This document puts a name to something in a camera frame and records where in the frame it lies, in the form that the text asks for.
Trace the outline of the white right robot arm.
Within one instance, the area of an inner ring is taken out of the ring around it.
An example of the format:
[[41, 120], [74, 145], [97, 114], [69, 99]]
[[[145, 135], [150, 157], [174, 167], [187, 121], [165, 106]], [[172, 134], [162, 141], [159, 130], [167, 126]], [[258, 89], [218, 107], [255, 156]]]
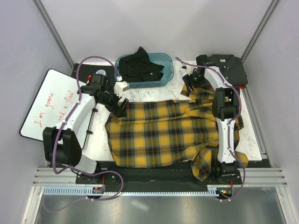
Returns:
[[234, 129], [235, 120], [240, 117], [242, 103], [240, 90], [233, 86], [222, 72], [232, 68], [228, 64], [234, 56], [196, 57], [196, 65], [192, 73], [185, 74], [182, 79], [186, 86], [186, 93], [191, 94], [195, 89], [212, 87], [212, 115], [218, 127], [219, 144], [214, 178], [218, 183], [226, 183], [231, 175], [236, 175], [238, 162], [235, 156]]

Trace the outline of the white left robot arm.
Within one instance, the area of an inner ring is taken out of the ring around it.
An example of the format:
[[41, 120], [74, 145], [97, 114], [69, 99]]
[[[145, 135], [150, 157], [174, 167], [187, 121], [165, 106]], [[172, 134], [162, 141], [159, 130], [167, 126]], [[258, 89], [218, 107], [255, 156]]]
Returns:
[[86, 173], [91, 183], [99, 183], [103, 173], [97, 169], [97, 162], [83, 155], [83, 144], [77, 134], [88, 115], [96, 112], [96, 105], [102, 104], [115, 117], [126, 117], [128, 99], [118, 104], [123, 92], [130, 89], [129, 84], [118, 78], [114, 87], [108, 87], [104, 74], [93, 74], [86, 85], [78, 90], [78, 97], [71, 109], [54, 127], [43, 131], [43, 145], [46, 161], [55, 165], [73, 168]]

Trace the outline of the yellow plaid long sleeve shirt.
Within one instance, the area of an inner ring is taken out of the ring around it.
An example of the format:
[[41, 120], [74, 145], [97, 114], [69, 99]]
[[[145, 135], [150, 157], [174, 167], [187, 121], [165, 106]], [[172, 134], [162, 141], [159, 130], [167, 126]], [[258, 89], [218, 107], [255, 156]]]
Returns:
[[130, 102], [127, 116], [110, 116], [105, 124], [116, 165], [159, 168], [189, 161], [200, 181], [213, 173], [219, 135], [212, 114], [212, 88], [181, 91], [187, 100]]

